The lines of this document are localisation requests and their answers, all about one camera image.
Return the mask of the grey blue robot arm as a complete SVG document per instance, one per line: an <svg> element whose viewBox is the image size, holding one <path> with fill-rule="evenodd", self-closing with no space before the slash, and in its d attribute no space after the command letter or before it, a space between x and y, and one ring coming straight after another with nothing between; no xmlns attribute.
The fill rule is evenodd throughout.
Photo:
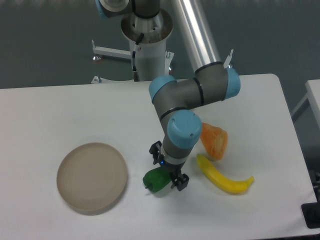
<svg viewBox="0 0 320 240"><path fill-rule="evenodd" d="M173 21L160 1L98 0L95 4L102 17L122 16L121 30L130 44L133 79L150 83L151 102L164 132L163 141L149 149L158 168L149 171L143 183L154 193L167 184L183 190L189 177L182 173L182 167L202 131L202 122L193 109L236 96L240 77L222 62L198 0L172 1L194 71L194 77L185 80L171 76L165 63Z"/></svg>

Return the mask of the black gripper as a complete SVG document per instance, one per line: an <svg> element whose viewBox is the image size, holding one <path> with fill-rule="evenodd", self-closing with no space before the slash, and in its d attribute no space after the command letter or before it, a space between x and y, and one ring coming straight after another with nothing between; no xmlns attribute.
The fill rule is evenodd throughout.
<svg viewBox="0 0 320 240"><path fill-rule="evenodd" d="M186 162L186 158L174 158L171 156L161 155L161 141L153 143L149 149L149 153L152 155L153 165L160 164L160 166L170 173L171 189L177 188L179 192L185 189L189 183L189 176L182 173L182 167Z"/></svg>

